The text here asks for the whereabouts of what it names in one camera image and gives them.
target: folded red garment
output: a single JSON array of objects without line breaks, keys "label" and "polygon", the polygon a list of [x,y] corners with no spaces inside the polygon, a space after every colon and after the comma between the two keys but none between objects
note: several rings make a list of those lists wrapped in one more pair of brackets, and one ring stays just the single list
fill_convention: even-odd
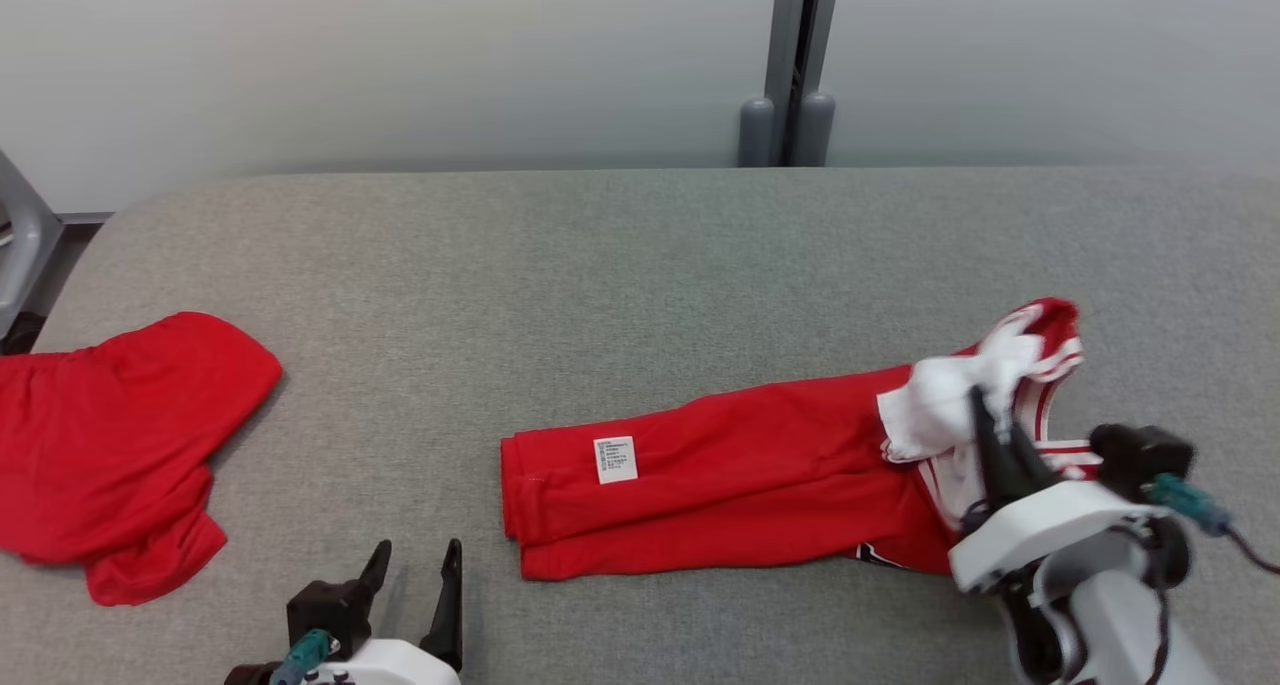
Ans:
[{"label": "folded red garment", "polygon": [[[1079,361],[1076,309],[1046,298],[1015,315],[1006,321],[1025,338],[1002,324],[1000,338],[956,352],[947,378],[995,357],[979,347],[1014,343],[1038,378],[1036,388],[1015,389],[1015,411],[1042,421],[1052,385]],[[950,449],[922,451],[919,462],[886,460],[879,397],[908,385],[913,369],[756,385],[507,438],[503,519],[521,544],[524,576],[760,567],[833,554],[947,572],[957,534],[942,498],[950,503],[970,485],[966,475],[956,471],[955,487],[940,489],[952,476]],[[1034,437],[1043,438],[1041,426]]]},{"label": "folded red garment", "polygon": [[97,347],[0,357],[0,548],[83,563],[104,606],[173,592],[221,549],[206,460],[280,364],[205,312]]}]

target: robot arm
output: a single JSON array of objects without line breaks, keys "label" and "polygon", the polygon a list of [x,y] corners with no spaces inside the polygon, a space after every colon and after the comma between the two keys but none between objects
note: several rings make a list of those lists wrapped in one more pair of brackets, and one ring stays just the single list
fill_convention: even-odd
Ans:
[{"label": "robot arm", "polygon": [[224,685],[460,685],[462,543],[449,542],[431,629],[417,645],[370,638],[369,611],[390,557],[392,543],[383,540],[356,580],[316,580],[303,588],[285,607],[288,657],[238,666]]},{"label": "robot arm", "polygon": [[1166,508],[1140,502],[1157,472],[1187,475],[1190,446],[1101,426],[1091,435],[1100,480],[1064,480],[1015,419],[997,433],[982,391],[969,396],[987,497],[964,519],[951,570],[965,593],[1000,602],[1021,682],[1219,682],[1169,617],[1165,590],[1187,576],[1187,538]]}]

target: clothing label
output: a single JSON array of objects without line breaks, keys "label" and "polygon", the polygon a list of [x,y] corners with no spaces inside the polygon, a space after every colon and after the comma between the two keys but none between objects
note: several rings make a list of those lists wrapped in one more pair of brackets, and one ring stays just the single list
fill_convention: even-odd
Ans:
[{"label": "clothing label", "polygon": [[595,440],[595,471],[602,485],[639,478],[636,444],[631,435]]}]

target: metal frame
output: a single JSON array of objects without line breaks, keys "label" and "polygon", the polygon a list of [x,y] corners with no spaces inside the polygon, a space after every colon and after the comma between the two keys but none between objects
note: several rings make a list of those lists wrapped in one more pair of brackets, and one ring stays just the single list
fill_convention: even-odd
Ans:
[{"label": "metal frame", "polygon": [[800,45],[800,18],[804,0],[773,0],[773,26],[769,29],[769,56],[764,73],[764,97],[773,102],[773,128],[769,138],[769,165],[782,165],[782,142],[791,110],[791,83],[795,77],[796,47]]},{"label": "metal frame", "polygon": [[827,143],[831,142],[831,127],[836,120],[836,97],[818,92],[818,85],[822,85],[822,65],[827,58],[827,37],[831,35],[835,12],[836,0],[814,1],[808,52],[804,72],[800,73],[800,99],[796,102],[790,165],[827,165]]},{"label": "metal frame", "polygon": [[13,224],[0,264],[0,337],[13,325],[49,264],[63,224],[0,149],[0,206]]}]

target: gray table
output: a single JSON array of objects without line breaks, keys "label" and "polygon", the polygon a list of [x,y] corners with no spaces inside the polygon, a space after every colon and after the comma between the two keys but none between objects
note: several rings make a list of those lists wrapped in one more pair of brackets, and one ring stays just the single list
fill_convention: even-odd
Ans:
[{"label": "gray table", "polygon": [[[383,635],[430,620],[466,544],[467,682],[1010,680],[988,602],[845,560],[524,583],[498,440],[968,344],[1075,298],[1056,437],[1157,423],[1280,554],[1280,184],[1165,170],[280,175],[115,215],[44,351],[215,312],[287,370],[216,457],[227,548],[177,593],[93,606],[0,558],[13,682],[220,682],[285,647],[283,606],[396,542]],[[1275,680],[1280,580],[1197,539],[1183,618],[1226,682]]]}]

